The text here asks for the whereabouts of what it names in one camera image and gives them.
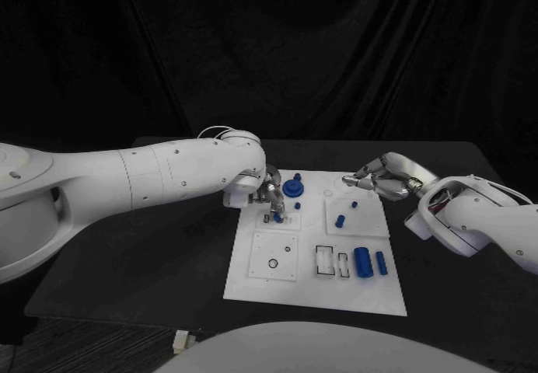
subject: small blue part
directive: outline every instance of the small blue part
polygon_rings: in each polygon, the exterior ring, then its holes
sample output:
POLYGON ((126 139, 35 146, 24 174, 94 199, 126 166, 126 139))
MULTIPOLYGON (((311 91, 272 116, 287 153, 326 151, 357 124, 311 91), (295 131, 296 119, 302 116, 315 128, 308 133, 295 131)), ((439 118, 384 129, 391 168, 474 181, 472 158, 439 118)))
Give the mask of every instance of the small blue part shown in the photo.
POLYGON ((342 228, 345 226, 345 216, 339 215, 339 218, 337 219, 337 228, 342 228))
POLYGON ((375 253, 375 258, 378 259, 380 273, 386 276, 390 273, 387 272, 386 257, 381 251, 375 253))
POLYGON ((289 180, 285 183, 283 192, 292 198, 299 197, 305 192, 305 186, 300 180, 296 180, 296 179, 289 180))
POLYGON ((374 276, 374 268, 373 268, 373 261, 370 260, 370 251, 365 247, 358 247, 354 250, 355 254, 355 266, 357 266, 357 274, 360 277, 373 277, 374 276))

